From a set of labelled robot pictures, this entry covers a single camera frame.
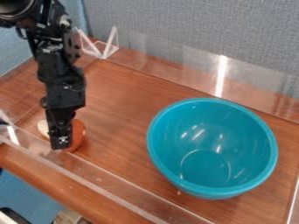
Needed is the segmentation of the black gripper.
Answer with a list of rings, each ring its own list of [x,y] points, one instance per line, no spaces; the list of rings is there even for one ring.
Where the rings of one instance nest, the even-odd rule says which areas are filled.
[[[73,109],[85,106],[85,77],[64,57],[61,50],[36,52],[37,79],[45,85],[45,108],[50,148],[64,150],[72,142]]]

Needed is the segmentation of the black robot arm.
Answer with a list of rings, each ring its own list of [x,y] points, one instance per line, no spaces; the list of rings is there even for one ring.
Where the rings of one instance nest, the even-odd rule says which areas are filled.
[[[74,66],[80,57],[72,20],[58,0],[0,0],[0,27],[14,28],[28,41],[45,86],[44,108],[50,147],[74,149],[74,115],[85,106],[86,81]]]

